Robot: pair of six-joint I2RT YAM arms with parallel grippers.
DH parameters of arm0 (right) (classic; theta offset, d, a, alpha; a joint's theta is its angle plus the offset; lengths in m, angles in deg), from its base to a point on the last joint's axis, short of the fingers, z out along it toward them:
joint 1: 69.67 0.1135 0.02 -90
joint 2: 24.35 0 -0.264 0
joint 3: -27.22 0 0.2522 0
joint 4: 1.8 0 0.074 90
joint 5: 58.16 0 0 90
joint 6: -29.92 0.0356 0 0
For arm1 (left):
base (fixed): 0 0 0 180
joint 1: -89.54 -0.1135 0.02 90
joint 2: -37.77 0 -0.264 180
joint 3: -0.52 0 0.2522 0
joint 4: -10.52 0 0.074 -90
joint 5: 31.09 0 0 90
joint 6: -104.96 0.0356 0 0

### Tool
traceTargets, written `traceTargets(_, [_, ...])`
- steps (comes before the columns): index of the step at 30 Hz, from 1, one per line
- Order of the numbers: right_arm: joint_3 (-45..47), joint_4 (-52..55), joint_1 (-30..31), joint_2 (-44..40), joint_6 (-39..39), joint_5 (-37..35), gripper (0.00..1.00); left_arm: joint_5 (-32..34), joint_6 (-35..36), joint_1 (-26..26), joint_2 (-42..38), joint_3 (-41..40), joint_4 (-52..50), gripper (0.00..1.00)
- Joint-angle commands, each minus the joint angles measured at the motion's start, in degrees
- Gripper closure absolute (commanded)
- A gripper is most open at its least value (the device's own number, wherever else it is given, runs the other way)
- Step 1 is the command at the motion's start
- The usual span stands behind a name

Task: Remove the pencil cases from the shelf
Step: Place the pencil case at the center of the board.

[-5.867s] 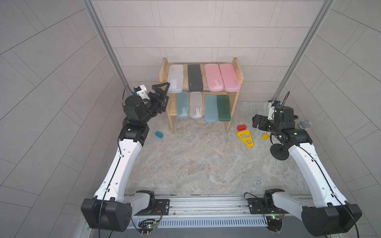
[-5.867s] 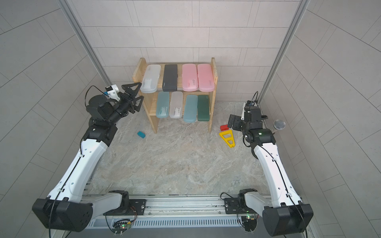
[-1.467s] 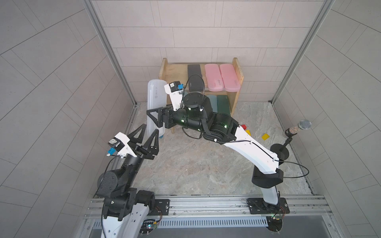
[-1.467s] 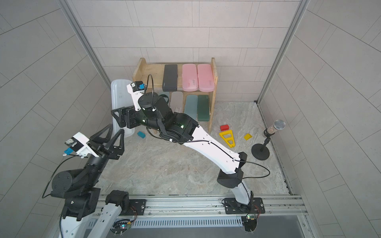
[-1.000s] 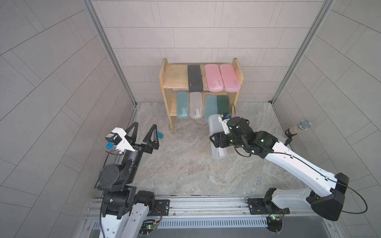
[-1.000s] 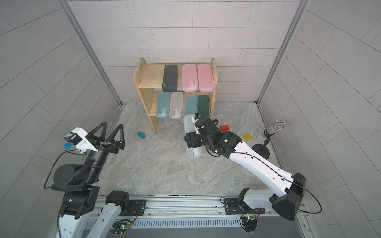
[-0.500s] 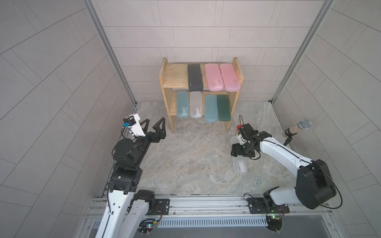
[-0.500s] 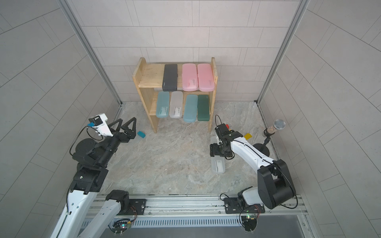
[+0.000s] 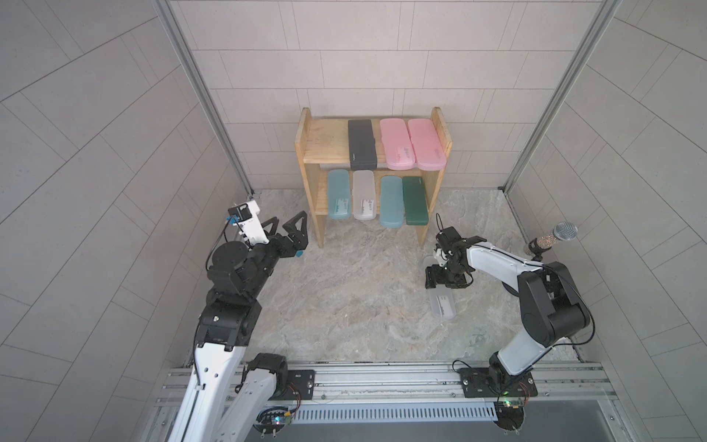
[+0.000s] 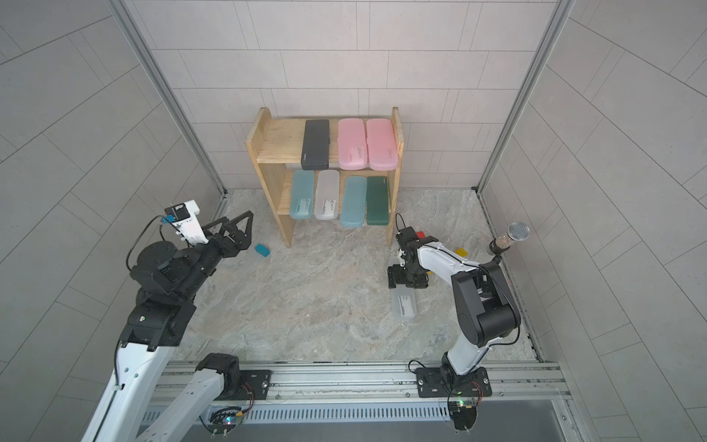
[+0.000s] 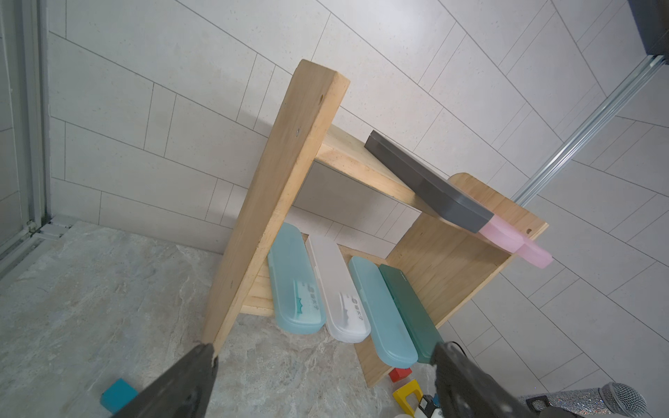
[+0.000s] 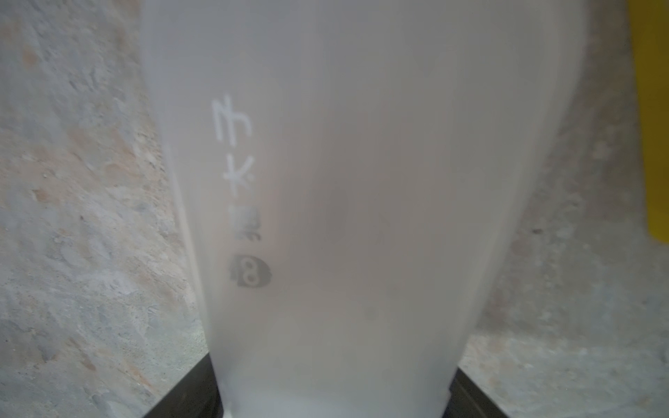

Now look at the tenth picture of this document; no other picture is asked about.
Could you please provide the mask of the clear white pencil case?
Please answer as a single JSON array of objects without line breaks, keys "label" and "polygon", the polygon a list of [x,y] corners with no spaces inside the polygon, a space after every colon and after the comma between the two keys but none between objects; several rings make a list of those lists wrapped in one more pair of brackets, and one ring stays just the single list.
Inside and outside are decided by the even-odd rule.
[{"label": "clear white pencil case", "polygon": [[406,285],[397,285],[391,291],[392,312],[400,319],[409,320],[417,315],[417,303],[414,289]]}]

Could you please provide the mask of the black pencil case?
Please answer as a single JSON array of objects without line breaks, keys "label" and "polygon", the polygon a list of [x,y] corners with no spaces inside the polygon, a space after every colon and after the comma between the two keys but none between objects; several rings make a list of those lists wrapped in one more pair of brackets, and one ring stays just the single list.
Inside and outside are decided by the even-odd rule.
[{"label": "black pencil case", "polygon": [[304,171],[321,171],[329,167],[330,122],[307,120],[303,136],[300,165]]}]

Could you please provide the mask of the pink pencil case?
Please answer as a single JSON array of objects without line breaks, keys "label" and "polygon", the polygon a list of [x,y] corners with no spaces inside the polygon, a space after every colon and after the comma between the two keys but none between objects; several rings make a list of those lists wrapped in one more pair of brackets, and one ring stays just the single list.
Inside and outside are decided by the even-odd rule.
[{"label": "pink pencil case", "polygon": [[345,171],[359,171],[367,164],[366,128],[361,119],[338,121],[338,161]]},{"label": "pink pencil case", "polygon": [[387,119],[366,122],[368,164],[374,171],[393,171],[399,164],[393,125]]}]

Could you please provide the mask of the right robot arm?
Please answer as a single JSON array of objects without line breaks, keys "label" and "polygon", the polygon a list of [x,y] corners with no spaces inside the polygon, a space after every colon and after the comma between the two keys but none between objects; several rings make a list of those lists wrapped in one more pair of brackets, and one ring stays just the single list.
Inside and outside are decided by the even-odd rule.
[{"label": "right robot arm", "polygon": [[397,226],[398,255],[387,269],[393,313],[402,319],[417,314],[415,291],[429,287],[437,276],[452,290],[460,336],[445,352],[439,366],[425,366],[412,359],[421,398],[446,398],[460,406],[467,398],[482,400],[492,395],[482,359],[492,347],[519,332],[520,314],[509,294],[499,266],[501,257],[489,263],[470,261],[446,248],[434,237],[420,237],[414,228]]}]

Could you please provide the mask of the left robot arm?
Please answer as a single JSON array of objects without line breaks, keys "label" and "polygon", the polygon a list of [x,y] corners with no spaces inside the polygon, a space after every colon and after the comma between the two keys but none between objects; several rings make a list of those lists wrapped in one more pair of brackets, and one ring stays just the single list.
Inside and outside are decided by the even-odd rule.
[{"label": "left robot arm", "polygon": [[217,420],[217,430],[227,433],[255,403],[239,359],[211,353],[177,399],[144,433],[138,431],[156,384],[196,311],[197,292],[219,263],[252,244],[250,211],[206,225],[199,223],[193,201],[165,212],[161,222],[172,226],[187,246],[180,249],[161,239],[127,262],[129,276],[140,288],[113,351],[112,376],[83,436],[86,441],[179,441],[213,401],[243,398],[248,405],[236,416]]}]

